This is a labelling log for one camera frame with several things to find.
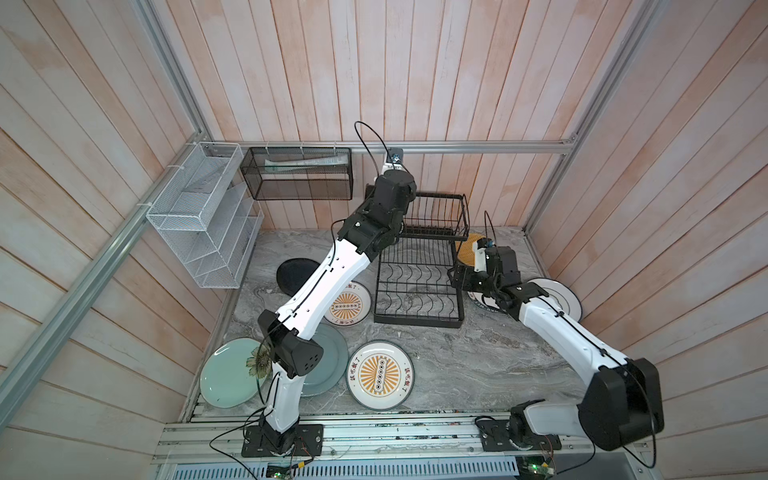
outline ventilation grille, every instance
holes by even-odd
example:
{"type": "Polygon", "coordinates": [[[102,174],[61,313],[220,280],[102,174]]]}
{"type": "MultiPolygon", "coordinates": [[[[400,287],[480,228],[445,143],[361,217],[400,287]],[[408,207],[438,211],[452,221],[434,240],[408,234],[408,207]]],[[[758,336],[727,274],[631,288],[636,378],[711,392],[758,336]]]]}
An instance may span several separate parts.
{"type": "MultiPolygon", "coordinates": [[[[266,478],[267,462],[248,462],[258,478],[266,478]]],[[[493,456],[482,458],[418,458],[413,460],[316,460],[294,472],[297,478],[509,478],[519,475],[515,457],[493,456]]],[[[173,480],[208,480],[209,478],[250,478],[235,463],[205,463],[179,465],[173,480]]]]}

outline gray marble surface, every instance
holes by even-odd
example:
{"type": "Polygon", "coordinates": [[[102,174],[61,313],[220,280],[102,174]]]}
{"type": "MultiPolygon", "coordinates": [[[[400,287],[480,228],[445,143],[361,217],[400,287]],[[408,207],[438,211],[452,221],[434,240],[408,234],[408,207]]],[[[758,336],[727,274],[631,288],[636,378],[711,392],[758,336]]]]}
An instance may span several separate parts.
{"type": "MultiPolygon", "coordinates": [[[[523,280],[540,276],[520,229],[497,227],[496,233],[499,245],[509,245],[516,251],[523,280]]],[[[274,311],[288,300],[277,288],[277,267],[296,257],[320,261],[330,245],[328,230],[260,233],[222,344],[244,336],[260,339],[256,320],[261,311],[274,311]]],[[[355,278],[372,294],[377,264],[372,263],[355,278]]],[[[576,373],[532,330],[507,316],[481,310],[466,295],[463,300],[465,321],[460,329],[374,323],[371,312],[361,323],[339,327],[339,331],[347,341],[350,355],[376,339],[396,343],[410,355],[415,382],[411,395],[397,408],[401,411],[504,410],[531,399],[584,395],[584,384],[576,373]]],[[[249,415],[259,406],[261,401],[256,396],[231,409],[204,405],[199,415],[249,415]]],[[[367,410],[347,392],[342,377],[328,392],[302,399],[300,411],[312,415],[367,410]]]]}

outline light green plate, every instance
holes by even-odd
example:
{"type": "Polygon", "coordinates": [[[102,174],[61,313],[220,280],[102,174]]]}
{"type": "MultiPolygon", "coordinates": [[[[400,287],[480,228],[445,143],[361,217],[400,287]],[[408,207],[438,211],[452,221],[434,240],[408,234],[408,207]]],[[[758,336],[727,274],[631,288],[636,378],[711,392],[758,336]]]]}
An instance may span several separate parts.
{"type": "MultiPolygon", "coordinates": [[[[249,358],[256,355],[259,343],[254,339],[234,339],[221,346],[203,366],[200,374],[200,392],[206,402],[228,409],[246,402],[258,393],[256,369],[249,358]]],[[[259,378],[264,384],[266,377],[259,378]]]]}
{"type": "Polygon", "coordinates": [[[346,340],[338,330],[321,323],[312,340],[323,348],[323,357],[317,366],[306,375],[301,396],[315,396],[327,392],[339,383],[349,360],[346,340]]]}

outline black dish rack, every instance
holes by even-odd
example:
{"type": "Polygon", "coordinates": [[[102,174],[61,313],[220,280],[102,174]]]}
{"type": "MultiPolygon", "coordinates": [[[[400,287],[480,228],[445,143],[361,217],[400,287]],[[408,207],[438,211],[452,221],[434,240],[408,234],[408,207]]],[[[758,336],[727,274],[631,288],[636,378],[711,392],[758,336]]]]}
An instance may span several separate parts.
{"type": "Polygon", "coordinates": [[[418,192],[398,241],[379,255],[374,321],[459,328],[462,292],[449,275],[457,263],[456,242],[468,235],[465,196],[418,192]]]}
{"type": "Polygon", "coordinates": [[[352,200],[352,150],[251,147],[240,172],[255,200],[352,200]]]}

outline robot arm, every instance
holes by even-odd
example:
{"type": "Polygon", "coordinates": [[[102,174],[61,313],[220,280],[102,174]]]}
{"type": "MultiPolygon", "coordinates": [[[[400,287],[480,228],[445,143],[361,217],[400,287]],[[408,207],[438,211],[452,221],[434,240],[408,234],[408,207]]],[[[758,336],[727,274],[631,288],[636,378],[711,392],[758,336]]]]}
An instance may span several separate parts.
{"type": "Polygon", "coordinates": [[[473,250],[475,266],[458,266],[454,286],[491,297],[500,311],[552,345],[588,386],[581,403],[537,401],[515,407],[510,437],[516,445],[534,445],[536,435],[575,435],[614,450],[661,431],[664,414],[653,364],[628,359],[572,319],[537,283],[521,283],[514,250],[489,239],[478,240],[473,250]]]}
{"type": "Polygon", "coordinates": [[[413,176],[399,164],[402,152],[391,156],[393,162],[384,164],[372,193],[344,220],[313,275],[276,312],[259,315],[264,339],[272,345],[274,383],[259,426],[273,452],[284,453],[293,445],[304,379],[323,357],[323,349],[312,341],[323,314],[349,281],[395,242],[415,198],[413,176]]]}

